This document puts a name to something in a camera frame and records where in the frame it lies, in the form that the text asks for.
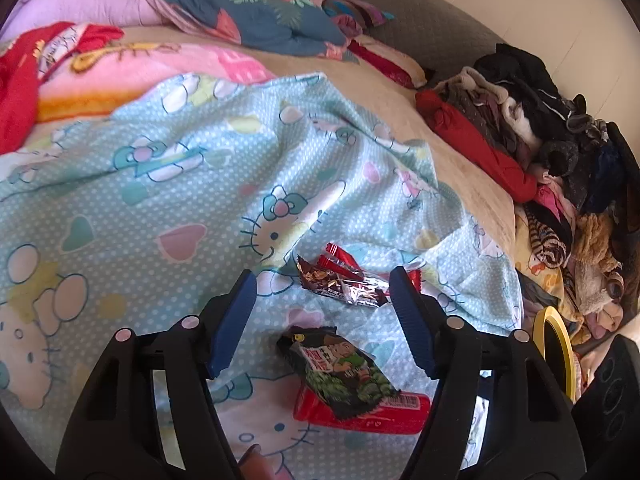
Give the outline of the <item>left hand thumb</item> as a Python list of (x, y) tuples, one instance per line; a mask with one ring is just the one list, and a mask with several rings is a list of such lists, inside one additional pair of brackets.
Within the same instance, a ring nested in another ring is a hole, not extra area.
[(240, 471), (245, 480), (274, 480), (270, 463), (262, 455), (262, 448), (258, 444), (252, 445), (238, 461)]

